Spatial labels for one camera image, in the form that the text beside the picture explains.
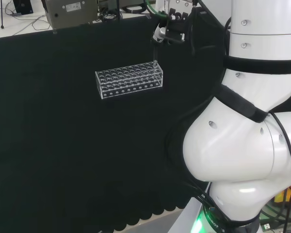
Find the yellow object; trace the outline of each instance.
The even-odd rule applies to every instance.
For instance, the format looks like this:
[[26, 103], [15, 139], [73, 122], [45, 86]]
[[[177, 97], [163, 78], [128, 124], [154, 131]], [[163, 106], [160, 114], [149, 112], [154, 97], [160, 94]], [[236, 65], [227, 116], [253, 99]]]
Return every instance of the yellow object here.
[[[277, 194], [275, 196], [275, 203], [283, 202], [283, 195], [284, 195], [284, 191], [282, 191], [281, 193]], [[288, 188], [286, 202], [288, 202], [290, 200], [290, 196], [291, 196], [291, 189]]]

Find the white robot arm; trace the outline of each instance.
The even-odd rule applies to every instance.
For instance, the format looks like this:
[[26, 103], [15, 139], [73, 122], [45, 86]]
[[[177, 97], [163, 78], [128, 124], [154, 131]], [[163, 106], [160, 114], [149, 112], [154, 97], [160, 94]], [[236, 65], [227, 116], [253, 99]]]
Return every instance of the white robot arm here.
[[[291, 60], [291, 0], [203, 0], [222, 25], [231, 17], [229, 55]], [[157, 11], [190, 14], [192, 3], [158, 0]], [[157, 28], [154, 37], [169, 39]], [[291, 96], [291, 74], [226, 69], [222, 84], [264, 112]], [[291, 142], [291, 113], [276, 114]], [[269, 115], [256, 123], [213, 98], [183, 142], [191, 174], [212, 182], [210, 196], [233, 221], [255, 219], [262, 207], [291, 185], [291, 156], [283, 132]], [[207, 223], [209, 232], [217, 232]]]

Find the black device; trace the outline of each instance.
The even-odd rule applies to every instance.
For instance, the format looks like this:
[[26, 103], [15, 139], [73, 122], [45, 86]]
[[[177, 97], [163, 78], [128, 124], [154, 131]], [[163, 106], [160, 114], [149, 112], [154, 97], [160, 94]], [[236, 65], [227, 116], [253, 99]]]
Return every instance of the black device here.
[[33, 13], [30, 0], [13, 0], [15, 10], [22, 15], [28, 15]]

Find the black backdrop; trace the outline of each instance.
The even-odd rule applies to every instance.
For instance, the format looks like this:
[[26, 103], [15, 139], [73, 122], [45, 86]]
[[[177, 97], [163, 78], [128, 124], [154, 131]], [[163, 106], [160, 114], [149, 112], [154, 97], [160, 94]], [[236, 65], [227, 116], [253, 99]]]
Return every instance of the black backdrop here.
[[163, 139], [223, 69], [220, 31], [195, 25], [195, 46], [216, 48], [160, 48], [163, 89], [108, 100], [95, 71], [151, 61], [154, 20], [0, 39], [0, 233], [121, 230], [185, 207], [193, 194], [165, 170]]

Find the black strap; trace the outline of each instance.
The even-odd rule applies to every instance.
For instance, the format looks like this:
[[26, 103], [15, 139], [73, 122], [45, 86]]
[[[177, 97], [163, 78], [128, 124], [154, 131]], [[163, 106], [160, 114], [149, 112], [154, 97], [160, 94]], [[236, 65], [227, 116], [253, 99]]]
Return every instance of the black strap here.
[[225, 56], [227, 69], [255, 74], [291, 74], [291, 60], [271, 61]]
[[256, 233], [259, 229], [259, 215], [248, 221], [222, 222], [206, 206], [203, 206], [207, 222], [217, 233]]
[[267, 112], [257, 108], [254, 104], [223, 84], [214, 88], [213, 95], [227, 107], [254, 122], [261, 123], [268, 115]]

